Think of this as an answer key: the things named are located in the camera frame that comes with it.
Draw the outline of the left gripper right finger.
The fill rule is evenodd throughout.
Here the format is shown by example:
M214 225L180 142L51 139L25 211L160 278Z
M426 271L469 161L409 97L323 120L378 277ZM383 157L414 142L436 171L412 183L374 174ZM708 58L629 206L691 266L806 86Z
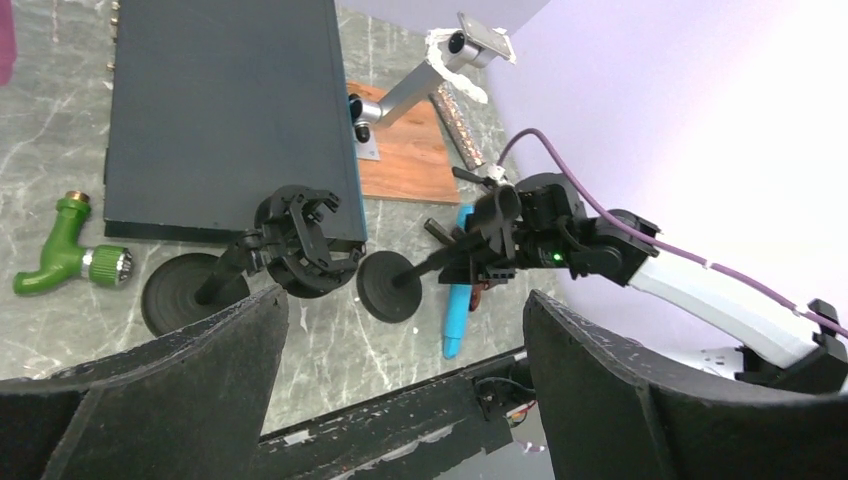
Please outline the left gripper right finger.
M843 479L847 399L681 364L540 291L525 348L559 479Z

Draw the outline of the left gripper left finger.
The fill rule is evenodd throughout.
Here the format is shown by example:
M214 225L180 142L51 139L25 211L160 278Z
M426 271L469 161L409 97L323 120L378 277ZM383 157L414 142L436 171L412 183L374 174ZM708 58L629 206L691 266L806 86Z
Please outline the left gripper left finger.
M131 350L1 384L5 479L245 479L288 330L278 287Z

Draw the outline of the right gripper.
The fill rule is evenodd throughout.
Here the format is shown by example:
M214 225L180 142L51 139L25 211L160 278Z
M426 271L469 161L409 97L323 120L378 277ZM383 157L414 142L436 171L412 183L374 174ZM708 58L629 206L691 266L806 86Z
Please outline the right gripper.
M497 269L586 269L590 247L581 239L589 223L576 187L563 173L542 173L490 190L508 221Z

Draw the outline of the blue microphone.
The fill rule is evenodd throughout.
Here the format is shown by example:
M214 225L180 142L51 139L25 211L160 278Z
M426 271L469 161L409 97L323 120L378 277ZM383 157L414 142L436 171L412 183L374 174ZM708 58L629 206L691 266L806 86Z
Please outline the blue microphone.
M465 335L471 297L471 285L450 285L442 328L442 355L445 359L453 359L460 352Z

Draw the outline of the silver mesh glitter microphone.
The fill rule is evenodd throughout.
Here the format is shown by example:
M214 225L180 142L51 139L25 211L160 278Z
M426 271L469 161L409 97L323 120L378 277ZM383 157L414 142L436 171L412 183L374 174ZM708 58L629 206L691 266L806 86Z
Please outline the silver mesh glitter microphone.
M437 115L456 147L467 170L476 170L486 161L478 146L475 135L466 122L463 111L452 88L443 83L429 94Z

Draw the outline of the black clip microphone stand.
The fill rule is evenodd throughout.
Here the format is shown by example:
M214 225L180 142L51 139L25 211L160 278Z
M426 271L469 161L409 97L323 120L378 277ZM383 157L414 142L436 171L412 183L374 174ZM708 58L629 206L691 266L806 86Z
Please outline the black clip microphone stand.
M421 278L432 271L447 284L507 283L517 270L513 226L521 210L517 190L499 186L476 201L466 231L424 261L414 265L390 250L368 255L356 275L362 305L382 322L400 323L419 308Z

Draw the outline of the black shock mount stand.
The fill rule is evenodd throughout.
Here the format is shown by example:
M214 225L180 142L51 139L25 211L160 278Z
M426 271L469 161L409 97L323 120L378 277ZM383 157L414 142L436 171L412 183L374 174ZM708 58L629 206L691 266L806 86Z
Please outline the black shock mount stand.
M322 223L341 200L329 190L283 186L257 207L254 226L215 256L188 253L159 266L141 295L150 332L160 337L207 318L250 294L247 277L268 275L297 298L323 297L344 286L365 256L362 242L341 245Z

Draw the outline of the pink microphone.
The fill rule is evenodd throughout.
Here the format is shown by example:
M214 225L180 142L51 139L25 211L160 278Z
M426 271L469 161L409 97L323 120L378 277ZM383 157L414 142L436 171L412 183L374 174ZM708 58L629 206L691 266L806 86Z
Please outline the pink microphone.
M0 41L1 41L1 86L7 85L13 75L17 59L17 42L14 13L11 0L0 0Z

